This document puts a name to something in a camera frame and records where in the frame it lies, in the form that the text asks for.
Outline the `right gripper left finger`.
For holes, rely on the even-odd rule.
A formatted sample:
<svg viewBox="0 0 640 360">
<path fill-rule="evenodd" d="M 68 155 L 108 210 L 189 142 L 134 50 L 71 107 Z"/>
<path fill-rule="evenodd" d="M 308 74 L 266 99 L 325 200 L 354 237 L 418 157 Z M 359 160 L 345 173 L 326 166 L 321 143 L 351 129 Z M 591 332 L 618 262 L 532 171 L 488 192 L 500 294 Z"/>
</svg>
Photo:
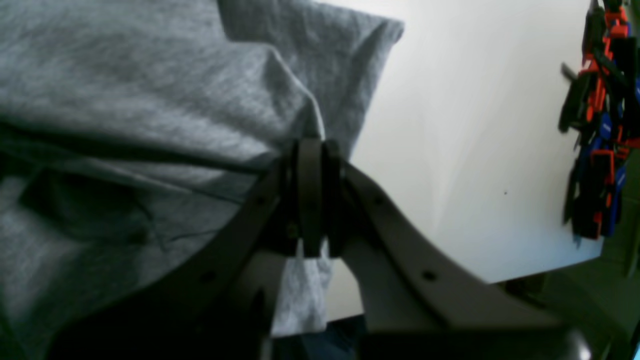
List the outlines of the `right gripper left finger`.
<svg viewBox="0 0 640 360">
<path fill-rule="evenodd" d="M 65 325 L 48 360 L 270 360 L 286 251 L 274 234 L 294 145 L 200 251 L 144 289 Z"/>
</svg>

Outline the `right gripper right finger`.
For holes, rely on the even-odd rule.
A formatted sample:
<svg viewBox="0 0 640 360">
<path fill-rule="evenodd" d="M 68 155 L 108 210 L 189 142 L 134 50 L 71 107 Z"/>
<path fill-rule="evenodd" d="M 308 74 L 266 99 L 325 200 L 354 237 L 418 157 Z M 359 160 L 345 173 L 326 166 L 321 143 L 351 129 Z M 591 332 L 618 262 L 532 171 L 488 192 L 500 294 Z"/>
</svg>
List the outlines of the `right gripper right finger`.
<svg viewBox="0 0 640 360">
<path fill-rule="evenodd" d="M 327 235 L 357 280 L 367 333 L 359 360 L 589 360 L 573 326 L 466 271 L 383 189 L 322 146 Z"/>
</svg>

